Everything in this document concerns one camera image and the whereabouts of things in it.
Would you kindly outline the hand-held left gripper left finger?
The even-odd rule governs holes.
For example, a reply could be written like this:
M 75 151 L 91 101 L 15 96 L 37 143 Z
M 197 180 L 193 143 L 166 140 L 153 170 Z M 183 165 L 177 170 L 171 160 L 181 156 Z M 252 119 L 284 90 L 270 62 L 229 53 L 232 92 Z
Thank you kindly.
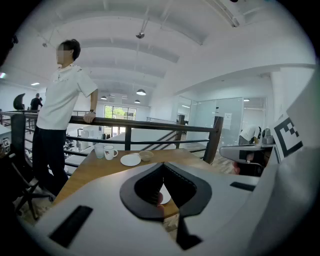
M 37 222 L 35 229 L 47 238 L 76 207 L 87 206 L 93 211 L 67 248 L 68 253 L 77 256 L 180 254 L 180 246 L 162 223 L 137 218 L 120 198 L 120 188 L 127 179 L 153 166 L 137 166 L 87 183 L 52 207 Z

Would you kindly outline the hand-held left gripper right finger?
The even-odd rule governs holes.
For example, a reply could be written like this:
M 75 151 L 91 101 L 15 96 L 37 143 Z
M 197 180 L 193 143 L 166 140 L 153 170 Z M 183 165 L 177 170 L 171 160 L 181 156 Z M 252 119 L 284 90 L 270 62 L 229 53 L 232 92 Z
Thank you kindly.
M 257 186 L 254 176 L 164 163 L 163 182 L 179 212 L 176 242 L 188 250 L 225 225 Z

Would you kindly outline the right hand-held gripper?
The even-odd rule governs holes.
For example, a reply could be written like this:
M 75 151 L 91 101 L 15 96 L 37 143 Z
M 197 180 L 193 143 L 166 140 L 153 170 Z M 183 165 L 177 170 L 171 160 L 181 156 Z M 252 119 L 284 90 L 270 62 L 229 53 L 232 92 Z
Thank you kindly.
M 239 164 L 278 164 L 303 147 L 320 146 L 320 68 L 284 67 L 271 74 L 275 144 L 222 146 Z

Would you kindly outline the person's left hand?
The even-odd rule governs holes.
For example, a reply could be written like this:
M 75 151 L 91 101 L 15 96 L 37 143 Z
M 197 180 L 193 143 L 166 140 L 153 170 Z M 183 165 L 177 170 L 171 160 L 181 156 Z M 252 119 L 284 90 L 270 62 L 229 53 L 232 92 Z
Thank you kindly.
M 161 192 L 158 193 L 158 197 L 157 197 L 157 209 L 161 212 L 162 217 L 165 216 L 165 207 L 162 205 L 162 201 L 163 201 L 163 194 Z

